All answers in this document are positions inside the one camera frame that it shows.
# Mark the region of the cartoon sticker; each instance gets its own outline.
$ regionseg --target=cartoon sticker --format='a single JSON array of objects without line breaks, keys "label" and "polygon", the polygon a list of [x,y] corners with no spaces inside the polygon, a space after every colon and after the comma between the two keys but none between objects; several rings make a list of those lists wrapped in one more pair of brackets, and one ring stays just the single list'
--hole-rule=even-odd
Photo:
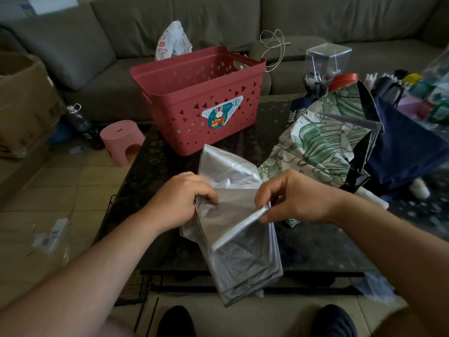
[{"label": "cartoon sticker", "polygon": [[239,96],[230,101],[221,103],[210,109],[204,110],[201,116],[207,118],[209,126],[213,129],[217,129],[223,125],[226,125],[228,120],[232,117],[235,110],[243,101],[243,96]]}]

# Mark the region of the tiled floor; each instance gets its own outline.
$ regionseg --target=tiled floor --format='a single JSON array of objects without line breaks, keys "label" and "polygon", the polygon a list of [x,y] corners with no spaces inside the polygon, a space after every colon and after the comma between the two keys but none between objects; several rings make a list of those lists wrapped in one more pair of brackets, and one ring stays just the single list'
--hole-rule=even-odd
[{"label": "tiled floor", "polygon": [[[55,153],[51,161],[14,198],[0,207],[0,308],[22,295],[63,263],[62,254],[48,258],[31,246],[35,235],[49,232],[59,218],[69,217],[62,244],[69,258],[85,251],[98,231],[109,199],[116,194],[129,168],[117,168],[105,150]],[[174,282],[166,278],[165,283]],[[210,279],[191,282],[210,284]],[[353,318],[359,336],[369,336],[392,307],[360,297],[248,297],[225,309],[216,294],[159,295],[151,293],[142,305],[116,307],[111,314],[137,335],[154,336],[170,306],[183,305],[191,313],[198,336],[307,336],[311,319],[320,307],[334,303]]]}]

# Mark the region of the dark table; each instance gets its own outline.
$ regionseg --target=dark table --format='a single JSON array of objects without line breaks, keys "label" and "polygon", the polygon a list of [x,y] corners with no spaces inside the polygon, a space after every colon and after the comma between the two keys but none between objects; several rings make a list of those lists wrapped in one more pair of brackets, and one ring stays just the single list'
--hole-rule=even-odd
[{"label": "dark table", "polygon": [[[261,102],[254,126],[214,146],[259,166],[269,156],[286,127],[290,103]],[[103,220],[97,240],[142,208],[173,175],[184,171],[197,172],[199,157],[200,152],[188,157],[178,156],[159,131],[152,127]],[[395,200],[390,203],[389,211],[449,241],[449,170],[436,170],[425,180],[432,194],[429,199]],[[278,222],[276,234],[285,275],[320,272],[322,275],[360,276],[362,272],[376,271],[346,233],[335,225],[307,222],[290,228],[286,223]],[[197,244],[180,237],[178,229],[157,238],[143,256],[138,269],[143,273],[161,275],[209,274]]]}]

